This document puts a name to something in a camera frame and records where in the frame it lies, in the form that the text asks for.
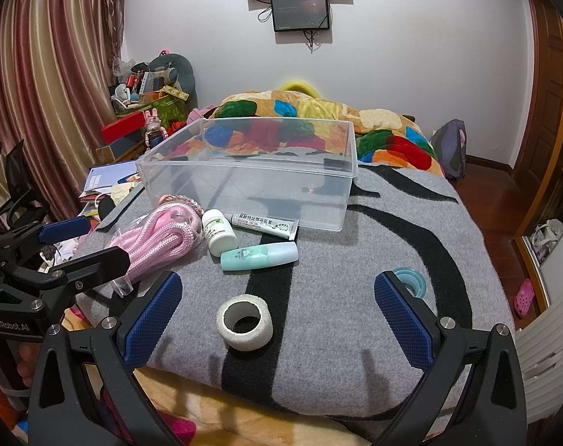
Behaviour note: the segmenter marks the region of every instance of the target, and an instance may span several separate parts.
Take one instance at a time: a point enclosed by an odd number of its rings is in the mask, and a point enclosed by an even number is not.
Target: gray backpack
[[[430,138],[438,163],[448,180],[465,176],[465,154],[467,150],[467,132],[462,120],[453,119]]]

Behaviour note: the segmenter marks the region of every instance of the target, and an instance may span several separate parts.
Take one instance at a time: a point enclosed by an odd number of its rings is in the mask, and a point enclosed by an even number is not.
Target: plastic storage box
[[[199,119],[137,161],[153,205],[164,194],[205,210],[341,230],[357,175],[353,124],[297,117]]]

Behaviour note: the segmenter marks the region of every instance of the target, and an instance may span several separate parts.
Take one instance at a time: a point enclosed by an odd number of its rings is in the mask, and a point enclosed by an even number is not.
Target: mint green tube
[[[221,254],[220,263],[224,272],[231,272],[284,265],[297,259],[298,247],[295,242],[287,241],[225,251]]]

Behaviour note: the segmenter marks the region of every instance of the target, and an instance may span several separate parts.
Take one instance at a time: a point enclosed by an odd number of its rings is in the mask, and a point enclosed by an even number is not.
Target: wooden floor
[[[526,327],[535,317],[535,305],[523,319],[518,318],[512,301],[523,282],[525,271],[518,261],[511,240],[529,202],[505,171],[467,165],[463,179],[451,182],[469,214],[483,232],[488,254],[500,277],[511,307],[515,326]]]

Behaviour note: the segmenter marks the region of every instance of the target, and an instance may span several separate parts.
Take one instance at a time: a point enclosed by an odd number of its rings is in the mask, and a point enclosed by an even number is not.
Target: red box
[[[135,130],[141,129],[143,126],[145,126],[145,116],[141,110],[137,110],[102,127],[102,135],[104,136],[106,144],[112,144],[116,139],[120,139]]]

